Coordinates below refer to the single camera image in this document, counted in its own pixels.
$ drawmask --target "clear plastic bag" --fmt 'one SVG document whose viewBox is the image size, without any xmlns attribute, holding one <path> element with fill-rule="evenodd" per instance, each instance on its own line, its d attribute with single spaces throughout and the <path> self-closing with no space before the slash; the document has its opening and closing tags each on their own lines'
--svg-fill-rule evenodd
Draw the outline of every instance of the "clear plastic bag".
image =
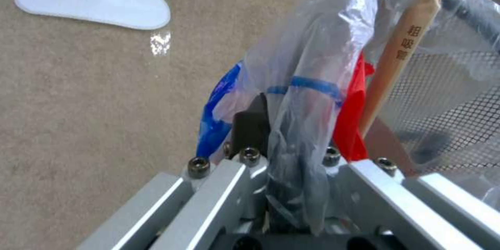
<svg viewBox="0 0 500 250">
<path fill-rule="evenodd" d="M 244 111 L 255 96 L 265 93 L 271 126 L 270 207 L 295 229 L 310 228 L 319 234 L 329 200 L 329 183 L 321 162 L 356 61 L 363 51 L 372 63 L 377 62 L 411 1 L 302 1 L 216 86 L 202 117 L 198 156 L 214 162 L 222 159 L 221 147 L 230 136 L 232 117 Z M 488 11 L 491 17 L 499 15 L 498 6 L 488 0 L 451 1 L 439 12 L 418 54 L 491 50 L 492 45 L 498 45 L 495 34 L 471 29 L 474 21 L 461 24 L 481 40 L 456 38 L 454 21 L 461 5 L 469 1 L 475 1 L 470 4 L 481 12 Z M 390 115 L 382 115 L 394 125 Z"/>
</svg>

